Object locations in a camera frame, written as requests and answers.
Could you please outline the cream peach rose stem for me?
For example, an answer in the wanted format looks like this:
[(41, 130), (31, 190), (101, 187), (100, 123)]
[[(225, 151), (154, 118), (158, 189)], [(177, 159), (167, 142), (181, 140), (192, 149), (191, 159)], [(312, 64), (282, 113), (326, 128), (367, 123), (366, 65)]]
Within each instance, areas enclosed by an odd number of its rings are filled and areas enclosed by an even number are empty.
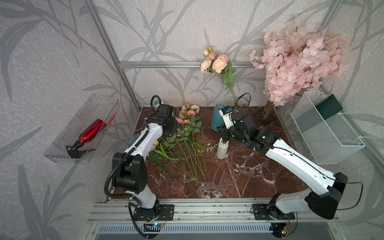
[(214, 73), (219, 78), (221, 84), (225, 89), (230, 91), (232, 97), (236, 99), (234, 92), (237, 77), (235, 76), (236, 69), (233, 67), (232, 62), (228, 59), (227, 55), (220, 55), (215, 60), (207, 58), (202, 62), (200, 71), (202, 73)]

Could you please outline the pink white rose stem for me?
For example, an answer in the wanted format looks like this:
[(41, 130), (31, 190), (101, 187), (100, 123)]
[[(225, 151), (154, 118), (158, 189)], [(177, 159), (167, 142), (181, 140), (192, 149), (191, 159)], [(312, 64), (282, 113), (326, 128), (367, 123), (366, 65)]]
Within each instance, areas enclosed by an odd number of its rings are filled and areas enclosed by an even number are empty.
[(213, 46), (208, 46), (204, 52), (203, 52), (203, 56), (206, 58), (206, 59), (209, 59), (211, 60), (212, 62), (214, 62), (216, 59), (222, 59), (224, 60), (226, 63), (228, 63), (229, 61), (229, 57), (225, 54), (220, 54), (218, 51), (216, 51)]

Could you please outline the pink peach rose stem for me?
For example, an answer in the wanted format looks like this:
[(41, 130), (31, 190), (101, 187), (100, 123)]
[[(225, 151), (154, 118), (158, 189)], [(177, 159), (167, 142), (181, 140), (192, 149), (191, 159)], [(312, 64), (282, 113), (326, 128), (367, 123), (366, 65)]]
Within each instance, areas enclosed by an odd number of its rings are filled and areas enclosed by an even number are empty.
[(203, 195), (201, 180), (206, 179), (207, 170), (204, 156), (207, 149), (199, 142), (202, 122), (199, 121), (198, 117), (184, 120), (176, 118), (176, 120), (179, 123), (179, 127), (174, 137), (177, 146), (182, 152), (188, 172), (184, 179), (188, 181), (188, 184), (196, 194), (201, 197)]

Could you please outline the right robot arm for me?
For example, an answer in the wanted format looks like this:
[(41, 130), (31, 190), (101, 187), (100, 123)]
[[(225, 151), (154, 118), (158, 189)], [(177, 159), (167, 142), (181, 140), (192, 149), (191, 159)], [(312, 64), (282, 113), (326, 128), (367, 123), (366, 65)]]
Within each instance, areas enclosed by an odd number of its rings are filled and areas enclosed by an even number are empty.
[(293, 212), (313, 212), (319, 217), (332, 220), (339, 211), (348, 177), (332, 173), (313, 163), (268, 128), (258, 129), (246, 112), (234, 112), (230, 106), (218, 110), (223, 124), (217, 127), (224, 142), (231, 139), (244, 143), (254, 152), (264, 154), (299, 177), (308, 189), (292, 194), (275, 194), (265, 213), (273, 220)]

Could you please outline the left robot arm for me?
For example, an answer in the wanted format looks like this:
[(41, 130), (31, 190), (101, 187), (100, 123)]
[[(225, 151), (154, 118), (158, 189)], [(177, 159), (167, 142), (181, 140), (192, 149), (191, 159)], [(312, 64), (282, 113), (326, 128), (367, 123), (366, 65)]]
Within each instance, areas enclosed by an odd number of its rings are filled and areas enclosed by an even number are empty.
[(153, 113), (145, 119), (145, 128), (138, 138), (123, 153), (113, 156), (113, 168), (108, 175), (104, 193), (108, 198), (131, 198), (137, 206), (152, 209), (158, 200), (148, 187), (146, 158), (152, 147), (160, 138), (168, 137), (178, 127), (179, 122), (173, 116), (173, 107), (161, 103), (152, 107)]

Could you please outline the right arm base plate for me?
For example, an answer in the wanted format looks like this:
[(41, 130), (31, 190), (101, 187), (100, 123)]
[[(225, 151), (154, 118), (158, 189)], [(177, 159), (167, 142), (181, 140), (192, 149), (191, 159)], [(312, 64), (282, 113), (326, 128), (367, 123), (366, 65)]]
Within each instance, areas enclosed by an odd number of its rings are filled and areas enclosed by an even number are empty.
[(294, 213), (284, 214), (276, 207), (270, 207), (268, 204), (253, 204), (250, 212), (254, 215), (255, 220), (260, 221), (288, 221), (296, 219)]

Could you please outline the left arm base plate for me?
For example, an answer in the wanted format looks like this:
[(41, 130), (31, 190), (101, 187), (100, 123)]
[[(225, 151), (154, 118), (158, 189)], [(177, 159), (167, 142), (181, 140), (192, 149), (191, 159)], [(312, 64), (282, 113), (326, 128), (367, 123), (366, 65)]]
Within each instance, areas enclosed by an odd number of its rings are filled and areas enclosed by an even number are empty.
[(135, 208), (134, 220), (147, 221), (150, 219), (158, 219), (161, 221), (172, 221), (175, 213), (175, 205), (160, 204), (152, 209)]

